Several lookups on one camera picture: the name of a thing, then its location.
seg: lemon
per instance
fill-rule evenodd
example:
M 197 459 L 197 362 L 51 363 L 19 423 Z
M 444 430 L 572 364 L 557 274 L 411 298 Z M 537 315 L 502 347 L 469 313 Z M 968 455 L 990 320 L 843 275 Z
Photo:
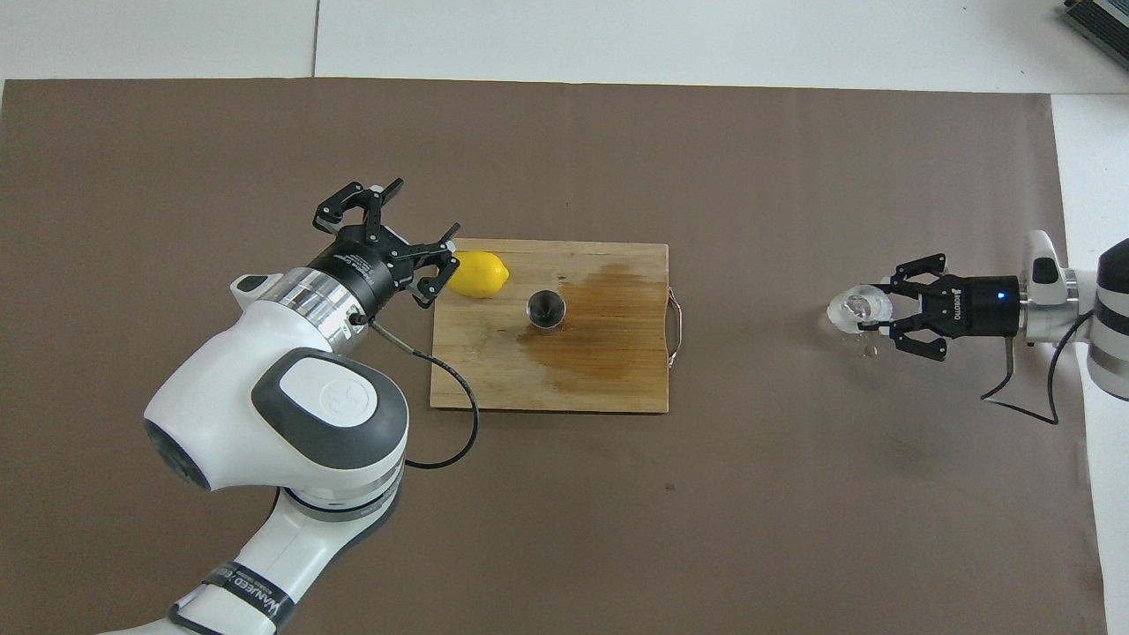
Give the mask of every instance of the lemon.
M 509 269 L 498 255 L 488 251 L 458 252 L 458 269 L 447 281 L 447 288 L 467 297 L 491 297 L 509 279 Z

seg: robotic arm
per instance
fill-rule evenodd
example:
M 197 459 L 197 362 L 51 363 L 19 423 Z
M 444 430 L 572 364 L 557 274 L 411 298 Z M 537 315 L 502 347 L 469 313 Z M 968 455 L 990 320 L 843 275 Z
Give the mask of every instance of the robotic arm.
M 899 350 L 937 362 L 948 350 L 945 338 L 1003 337 L 1009 346 L 1008 377 L 1015 337 L 1029 346 L 1058 342 L 1059 350 L 1071 338 L 1086 341 L 1094 383 L 1129 400 L 1129 238 L 1102 254 L 1096 273 L 1065 268 L 1044 232 L 1029 235 L 1018 277 L 960 277 L 948 273 L 946 266 L 943 253 L 899 264 L 879 284 L 859 285 L 835 296 L 828 318 L 843 332 L 877 331 Z M 911 280 L 924 275 L 935 279 Z M 893 320 L 891 295 L 919 301 L 920 312 Z M 922 341 L 909 336 L 921 330 L 940 337 Z
M 242 318 L 193 354 L 146 408 L 154 446 L 192 485 L 266 485 L 277 495 L 234 560 L 165 618 L 117 633 L 277 633 L 322 571 L 392 514 L 408 403 L 392 380 L 344 355 L 397 292 L 427 308 L 458 267 L 450 242 L 457 224 L 419 245 L 382 225 L 382 207 L 402 184 L 351 183 L 318 206 L 314 226 L 334 234 L 333 243 L 286 275 L 235 280 Z M 344 225 L 344 212 L 357 207 L 364 221 Z M 415 279 L 425 267 L 438 273 Z

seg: wet stain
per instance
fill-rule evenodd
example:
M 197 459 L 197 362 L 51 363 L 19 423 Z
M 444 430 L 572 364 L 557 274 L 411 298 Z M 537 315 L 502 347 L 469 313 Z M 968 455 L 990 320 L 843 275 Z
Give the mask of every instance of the wet stain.
M 666 286 L 606 264 L 557 292 L 568 311 L 553 331 L 527 324 L 517 341 L 561 392 L 650 394 L 666 382 Z

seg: cutting board handle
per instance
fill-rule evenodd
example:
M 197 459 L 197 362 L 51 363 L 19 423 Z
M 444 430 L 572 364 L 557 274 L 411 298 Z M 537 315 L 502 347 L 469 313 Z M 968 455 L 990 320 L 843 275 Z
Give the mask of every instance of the cutting board handle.
M 674 358 L 679 355 L 679 348 L 682 346 L 682 305 L 679 304 L 679 298 L 674 297 L 674 287 L 666 287 L 666 306 L 668 308 L 674 308 L 675 324 L 677 325 L 677 339 L 674 340 L 674 349 L 667 350 L 666 356 L 666 367 L 674 367 Z

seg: cutting board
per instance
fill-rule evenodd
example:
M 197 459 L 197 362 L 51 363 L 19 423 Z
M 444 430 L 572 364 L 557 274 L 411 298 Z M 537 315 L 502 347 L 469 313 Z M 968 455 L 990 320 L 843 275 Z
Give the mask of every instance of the cutting board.
M 434 354 L 466 379 L 480 408 L 667 411 L 666 245 L 462 238 L 455 246 L 493 252 L 510 272 L 493 297 L 448 289 L 435 304 Z M 555 330 L 526 316 L 542 289 L 564 299 Z M 470 408 L 437 367 L 431 406 Z

